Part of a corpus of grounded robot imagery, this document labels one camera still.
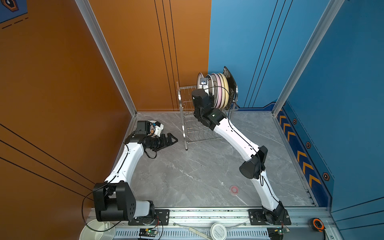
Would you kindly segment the white plate orange sunburst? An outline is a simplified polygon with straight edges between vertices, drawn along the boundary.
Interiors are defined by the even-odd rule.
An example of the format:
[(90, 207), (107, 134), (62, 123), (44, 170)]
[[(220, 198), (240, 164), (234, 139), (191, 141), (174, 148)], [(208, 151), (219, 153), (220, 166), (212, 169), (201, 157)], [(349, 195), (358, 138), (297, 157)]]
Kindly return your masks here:
[(150, 136), (159, 137), (164, 129), (164, 125), (155, 120), (149, 120), (150, 122)]

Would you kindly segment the steel two-tier dish rack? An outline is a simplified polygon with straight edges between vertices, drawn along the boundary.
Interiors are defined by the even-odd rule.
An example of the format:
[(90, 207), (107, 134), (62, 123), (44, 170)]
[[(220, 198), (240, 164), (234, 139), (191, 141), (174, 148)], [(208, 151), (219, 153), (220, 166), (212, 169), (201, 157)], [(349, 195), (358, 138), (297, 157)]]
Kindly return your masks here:
[(191, 93), (196, 86), (180, 87), (177, 82), (177, 94), (179, 100), (179, 111), (182, 122), (182, 132), (184, 137), (185, 150), (189, 149), (189, 144), (218, 140), (222, 137), (205, 127), (194, 116), (194, 105)]

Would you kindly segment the white plate dark green rim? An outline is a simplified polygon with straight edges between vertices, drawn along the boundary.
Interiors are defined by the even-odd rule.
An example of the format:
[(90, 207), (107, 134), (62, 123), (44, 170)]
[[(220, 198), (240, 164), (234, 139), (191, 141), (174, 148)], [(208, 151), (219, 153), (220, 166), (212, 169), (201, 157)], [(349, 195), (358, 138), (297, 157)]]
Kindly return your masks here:
[(207, 78), (207, 82), (208, 82), (208, 90), (211, 91), (212, 88), (213, 88), (213, 80), (212, 80), (212, 77), (211, 75), (206, 75), (206, 78)]

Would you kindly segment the yellow round plate with bear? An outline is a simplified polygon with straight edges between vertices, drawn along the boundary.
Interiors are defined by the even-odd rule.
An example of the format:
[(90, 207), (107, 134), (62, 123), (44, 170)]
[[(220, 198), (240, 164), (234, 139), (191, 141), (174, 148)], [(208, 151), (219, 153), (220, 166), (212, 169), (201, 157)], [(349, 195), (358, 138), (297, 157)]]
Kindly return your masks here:
[(224, 105), (223, 105), (222, 109), (225, 109), (229, 103), (229, 96), (230, 96), (229, 85), (228, 85), (227, 78), (222, 73), (219, 73), (219, 76), (222, 78), (222, 83), (223, 83), (222, 86), (224, 88), (224, 94), (225, 94), (225, 101), (224, 101)]

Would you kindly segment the pink round plate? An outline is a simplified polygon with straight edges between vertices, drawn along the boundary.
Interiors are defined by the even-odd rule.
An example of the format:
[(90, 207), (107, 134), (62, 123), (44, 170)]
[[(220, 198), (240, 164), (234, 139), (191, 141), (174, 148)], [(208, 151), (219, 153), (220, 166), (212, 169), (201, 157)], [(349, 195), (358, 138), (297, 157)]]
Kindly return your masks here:
[(217, 90), (216, 90), (217, 91), (217, 104), (216, 104), (216, 108), (219, 109), (220, 104), (221, 104), (221, 98), (222, 98), (222, 91), (220, 89), (221, 82), (220, 82), (219, 77), (217, 76), (217, 74), (213, 73), (212, 76), (215, 77), (216, 81), (217, 81)]

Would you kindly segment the cream round plate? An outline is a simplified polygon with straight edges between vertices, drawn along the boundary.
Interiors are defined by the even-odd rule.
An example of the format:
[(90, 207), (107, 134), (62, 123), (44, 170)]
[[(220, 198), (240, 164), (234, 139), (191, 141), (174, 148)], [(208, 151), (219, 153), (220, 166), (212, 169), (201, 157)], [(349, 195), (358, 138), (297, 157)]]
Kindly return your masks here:
[(223, 109), (223, 107), (225, 106), (225, 101), (226, 101), (226, 89), (225, 89), (225, 83), (224, 83), (224, 80), (221, 76), (220, 73), (217, 74), (217, 76), (219, 77), (219, 80), (221, 82), (221, 91), (222, 91), (222, 98), (221, 98), (221, 104), (220, 104), (220, 107), (219, 109)]

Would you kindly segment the white plate red characters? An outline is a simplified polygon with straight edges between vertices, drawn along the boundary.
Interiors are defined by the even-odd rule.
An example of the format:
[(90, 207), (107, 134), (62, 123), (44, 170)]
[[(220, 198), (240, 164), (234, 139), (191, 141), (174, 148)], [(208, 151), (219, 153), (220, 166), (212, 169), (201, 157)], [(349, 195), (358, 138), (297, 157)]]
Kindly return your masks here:
[(197, 89), (203, 89), (205, 85), (206, 81), (204, 75), (202, 73), (199, 73), (197, 78)]

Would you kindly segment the black floral square plate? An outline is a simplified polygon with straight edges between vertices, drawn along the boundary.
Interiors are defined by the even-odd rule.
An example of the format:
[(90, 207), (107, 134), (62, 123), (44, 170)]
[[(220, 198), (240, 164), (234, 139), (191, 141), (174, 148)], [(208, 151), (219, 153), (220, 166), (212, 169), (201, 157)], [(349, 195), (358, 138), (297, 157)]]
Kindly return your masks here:
[(233, 75), (226, 66), (224, 66), (223, 75), (226, 77), (229, 85), (229, 101), (225, 107), (225, 110), (229, 110), (233, 105), (237, 105), (239, 95), (238, 86)]

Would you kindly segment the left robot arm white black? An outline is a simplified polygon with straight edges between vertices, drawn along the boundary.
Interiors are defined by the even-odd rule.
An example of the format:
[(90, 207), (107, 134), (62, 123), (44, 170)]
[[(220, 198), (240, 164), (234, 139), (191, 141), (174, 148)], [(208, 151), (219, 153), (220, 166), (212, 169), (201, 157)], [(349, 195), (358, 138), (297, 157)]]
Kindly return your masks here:
[(163, 134), (164, 125), (158, 121), (138, 121), (137, 128), (124, 141), (123, 153), (116, 166), (103, 183), (92, 191), (96, 218), (107, 221), (144, 221), (152, 224), (156, 219), (152, 201), (139, 201), (131, 190), (136, 166), (147, 150), (157, 154), (178, 142), (171, 133)]

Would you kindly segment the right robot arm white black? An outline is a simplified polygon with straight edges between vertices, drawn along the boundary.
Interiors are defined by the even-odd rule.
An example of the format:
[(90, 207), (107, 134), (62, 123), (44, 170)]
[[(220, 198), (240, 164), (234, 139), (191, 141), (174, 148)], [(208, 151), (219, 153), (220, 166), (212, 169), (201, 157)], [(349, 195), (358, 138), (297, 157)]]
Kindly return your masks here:
[(262, 203), (263, 219), (270, 225), (291, 225), (283, 203), (268, 180), (265, 161), (268, 149), (258, 146), (242, 134), (220, 109), (213, 108), (209, 94), (202, 89), (192, 91), (194, 116), (204, 126), (223, 137), (243, 158), (241, 174), (251, 180)]

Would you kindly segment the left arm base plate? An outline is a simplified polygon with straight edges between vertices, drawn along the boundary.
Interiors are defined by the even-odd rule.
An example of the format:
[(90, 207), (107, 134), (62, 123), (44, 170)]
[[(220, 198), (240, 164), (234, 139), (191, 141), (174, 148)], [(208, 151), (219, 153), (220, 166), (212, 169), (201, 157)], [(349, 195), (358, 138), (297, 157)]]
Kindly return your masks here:
[(145, 217), (135, 217), (129, 221), (129, 226), (168, 226), (170, 219), (170, 210), (155, 209), (152, 214)]

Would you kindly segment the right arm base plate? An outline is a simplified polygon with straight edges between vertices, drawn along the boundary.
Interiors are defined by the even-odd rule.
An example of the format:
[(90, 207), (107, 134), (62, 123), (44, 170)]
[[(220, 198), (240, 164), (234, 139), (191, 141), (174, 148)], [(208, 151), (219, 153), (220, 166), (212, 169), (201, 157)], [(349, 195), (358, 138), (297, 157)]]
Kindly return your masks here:
[(292, 224), (291, 218), (286, 209), (283, 209), (279, 213), (263, 209), (249, 209), (248, 213), (252, 226), (290, 226)]

